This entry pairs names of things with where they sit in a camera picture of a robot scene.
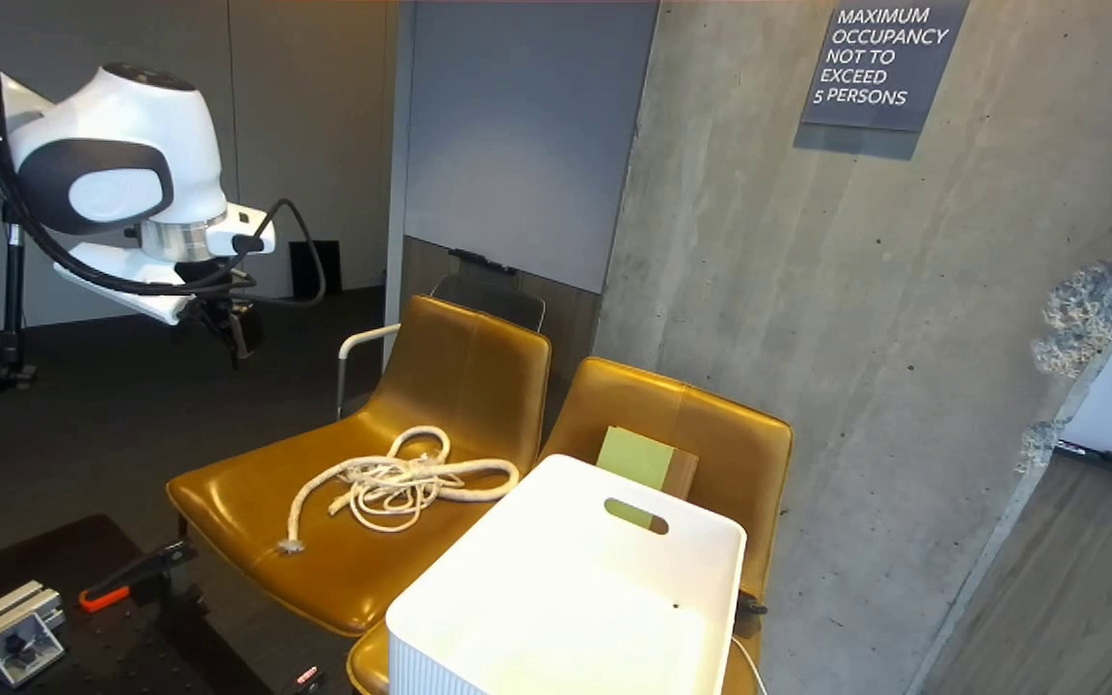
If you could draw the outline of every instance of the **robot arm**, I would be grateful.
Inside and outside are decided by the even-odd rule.
[[[58,104],[0,73],[0,195],[66,278],[165,324],[195,298],[229,292],[229,264],[276,250],[269,217],[222,190],[206,98],[148,65],[99,65]]]

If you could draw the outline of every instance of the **chair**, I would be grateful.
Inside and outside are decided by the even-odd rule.
[[[229,455],[165,482],[170,507],[287,611],[358,637],[474,519],[480,503],[437,503],[407,534],[372,534],[323,512],[317,489],[303,512],[303,556],[278,551],[290,497],[349,455],[382,455],[408,425],[440,425],[449,459],[532,463],[550,390],[550,341],[498,318],[408,298],[390,363],[372,398],[331,425]]]
[[[542,455],[563,450],[600,459],[609,425],[698,455],[686,503],[717,509],[748,534],[743,597],[745,611],[761,605],[793,459],[793,427],[681,378],[591,355],[581,363]],[[761,623],[736,623],[736,637],[757,651]],[[350,646],[349,678],[358,690],[385,690],[385,665],[390,632],[385,623],[377,623]],[[753,670],[736,656],[730,661],[726,690],[753,690]]]

